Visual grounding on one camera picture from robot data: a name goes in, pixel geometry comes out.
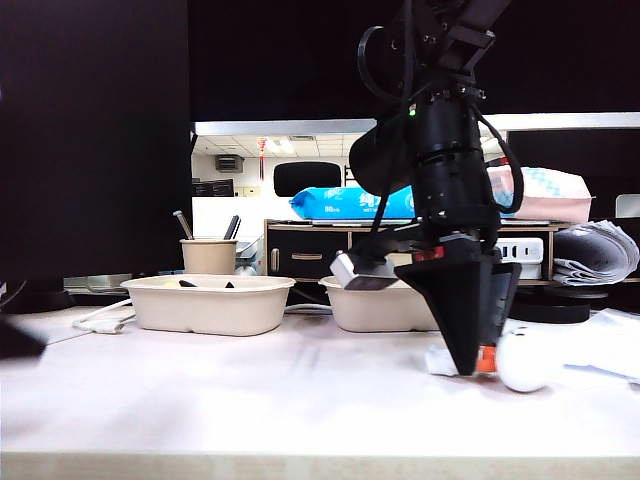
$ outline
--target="ceiling light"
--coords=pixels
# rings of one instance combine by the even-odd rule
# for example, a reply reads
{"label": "ceiling light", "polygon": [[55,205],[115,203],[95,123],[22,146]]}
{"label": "ceiling light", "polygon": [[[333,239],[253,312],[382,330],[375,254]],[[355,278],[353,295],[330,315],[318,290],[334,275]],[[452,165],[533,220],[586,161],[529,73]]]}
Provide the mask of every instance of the ceiling light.
{"label": "ceiling light", "polygon": [[267,137],[265,147],[271,153],[294,153],[296,151],[287,137]]}

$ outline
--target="cabinet drawer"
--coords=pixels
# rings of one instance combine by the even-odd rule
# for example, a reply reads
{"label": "cabinet drawer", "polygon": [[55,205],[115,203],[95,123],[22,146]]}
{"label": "cabinet drawer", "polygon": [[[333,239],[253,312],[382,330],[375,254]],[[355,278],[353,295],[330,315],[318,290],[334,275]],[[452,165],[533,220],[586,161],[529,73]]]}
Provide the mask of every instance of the cabinet drawer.
{"label": "cabinet drawer", "polygon": [[346,250],[346,232],[267,231],[269,275],[319,279],[331,275],[336,251]]}

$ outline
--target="beige container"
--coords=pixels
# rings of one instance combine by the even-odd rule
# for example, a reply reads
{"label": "beige container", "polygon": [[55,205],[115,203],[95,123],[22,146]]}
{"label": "beige container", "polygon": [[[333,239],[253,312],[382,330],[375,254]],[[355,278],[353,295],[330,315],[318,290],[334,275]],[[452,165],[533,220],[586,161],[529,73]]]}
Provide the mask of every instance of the beige container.
{"label": "beige container", "polygon": [[[186,280],[196,287],[181,287]],[[231,282],[235,288],[225,288]],[[283,277],[164,275],[129,280],[136,320],[142,328],[247,336],[282,322],[289,288]]]}
{"label": "beige container", "polygon": [[333,318],[351,332],[438,330],[426,300],[402,281],[384,290],[344,290],[335,277],[318,282],[327,287]]}
{"label": "beige container", "polygon": [[232,275],[236,268],[237,240],[180,240],[186,273]]}

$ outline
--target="pink package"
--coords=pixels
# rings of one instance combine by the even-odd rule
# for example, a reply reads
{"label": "pink package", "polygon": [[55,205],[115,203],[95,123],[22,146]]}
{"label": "pink package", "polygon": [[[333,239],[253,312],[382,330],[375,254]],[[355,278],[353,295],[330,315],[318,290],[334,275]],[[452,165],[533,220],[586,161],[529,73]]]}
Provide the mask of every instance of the pink package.
{"label": "pink package", "polygon": [[[513,178],[508,165],[488,168],[496,201],[509,205],[513,198]],[[510,218],[584,223],[589,219],[591,194],[579,175],[548,168],[523,167],[522,206]]]}

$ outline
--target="ceiling vent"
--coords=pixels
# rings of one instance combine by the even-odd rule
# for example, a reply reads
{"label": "ceiling vent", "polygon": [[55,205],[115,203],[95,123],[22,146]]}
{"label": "ceiling vent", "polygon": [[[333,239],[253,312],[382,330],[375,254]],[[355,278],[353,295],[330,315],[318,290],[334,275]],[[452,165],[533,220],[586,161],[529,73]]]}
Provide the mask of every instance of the ceiling vent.
{"label": "ceiling vent", "polygon": [[244,158],[240,155],[216,155],[216,170],[224,173],[242,173]]}

